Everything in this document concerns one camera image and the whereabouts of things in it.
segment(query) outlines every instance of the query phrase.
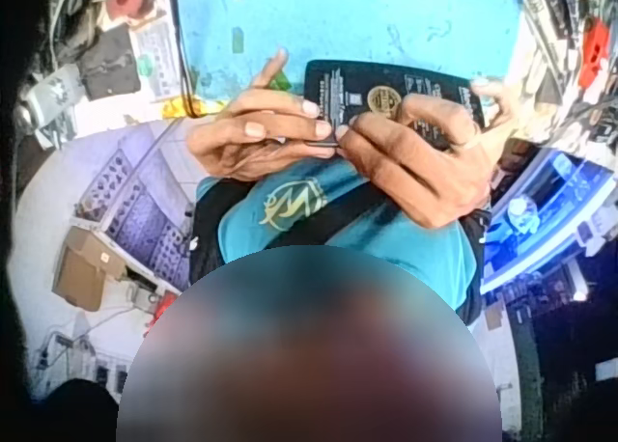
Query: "cyan t-shirt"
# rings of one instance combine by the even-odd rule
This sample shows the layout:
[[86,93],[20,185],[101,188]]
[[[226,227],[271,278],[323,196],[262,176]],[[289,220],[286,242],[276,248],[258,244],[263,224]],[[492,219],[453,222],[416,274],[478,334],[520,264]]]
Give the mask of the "cyan t-shirt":
[[[258,181],[219,224],[223,260],[227,263],[263,250],[296,220],[328,206],[365,181],[342,158],[304,159]],[[197,199],[216,182],[203,180]],[[390,202],[362,215],[327,244],[395,263],[432,288],[453,309],[464,302],[476,269],[472,248],[458,222],[426,230]]]

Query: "blue table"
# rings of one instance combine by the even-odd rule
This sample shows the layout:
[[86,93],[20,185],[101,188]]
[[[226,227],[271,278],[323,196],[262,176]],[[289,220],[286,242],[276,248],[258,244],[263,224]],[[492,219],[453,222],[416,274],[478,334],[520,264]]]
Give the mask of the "blue table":
[[284,46],[293,91],[313,59],[506,75],[520,0],[179,0],[197,94],[230,99]]

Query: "black bag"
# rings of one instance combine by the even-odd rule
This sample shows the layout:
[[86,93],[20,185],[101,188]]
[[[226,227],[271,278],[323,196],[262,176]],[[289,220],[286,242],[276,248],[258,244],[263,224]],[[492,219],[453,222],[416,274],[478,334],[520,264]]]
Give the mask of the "black bag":
[[[253,183],[243,181],[221,180],[197,203],[192,239],[197,238],[198,243],[190,256],[189,279],[191,284],[224,264],[218,239],[219,222],[230,208],[246,197],[252,186]],[[289,230],[271,241],[265,249],[326,244],[363,213],[380,206],[389,199],[370,182],[362,184],[316,213],[294,223]],[[457,314],[466,325],[478,318],[482,310],[480,289],[485,248],[482,241],[490,221],[490,213],[480,209],[474,210],[460,220],[476,259],[476,271],[467,288],[465,301],[457,309]]]

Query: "smartphone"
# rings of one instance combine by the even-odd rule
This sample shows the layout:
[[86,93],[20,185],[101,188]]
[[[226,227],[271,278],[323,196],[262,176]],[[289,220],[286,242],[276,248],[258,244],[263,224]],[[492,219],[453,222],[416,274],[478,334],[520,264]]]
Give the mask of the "smartphone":
[[[320,106],[320,119],[332,124],[333,134],[310,144],[337,146],[337,127],[367,111],[395,120],[402,100],[411,93],[457,102],[478,125],[485,124],[481,100],[464,78],[388,64],[317,60],[307,64],[304,96]],[[434,148],[449,148],[437,126],[417,121],[411,127]]]

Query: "hand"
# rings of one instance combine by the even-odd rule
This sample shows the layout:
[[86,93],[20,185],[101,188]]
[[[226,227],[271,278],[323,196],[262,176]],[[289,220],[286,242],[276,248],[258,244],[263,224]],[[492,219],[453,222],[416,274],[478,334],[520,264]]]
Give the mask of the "hand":
[[189,150],[210,175],[255,181],[305,157],[327,159],[335,154],[333,148],[305,143],[322,140],[332,131],[329,123],[316,120],[317,104],[267,89],[287,60],[287,53],[279,50],[248,90],[213,122],[198,121],[188,135]]
[[[500,83],[472,84],[494,97],[500,114],[483,131],[457,103],[423,95],[407,96],[398,122],[365,113],[341,126],[341,155],[425,228],[440,228],[468,215],[487,199],[492,171],[518,125],[517,103]],[[439,126],[451,144],[440,152],[407,125],[423,120]]]

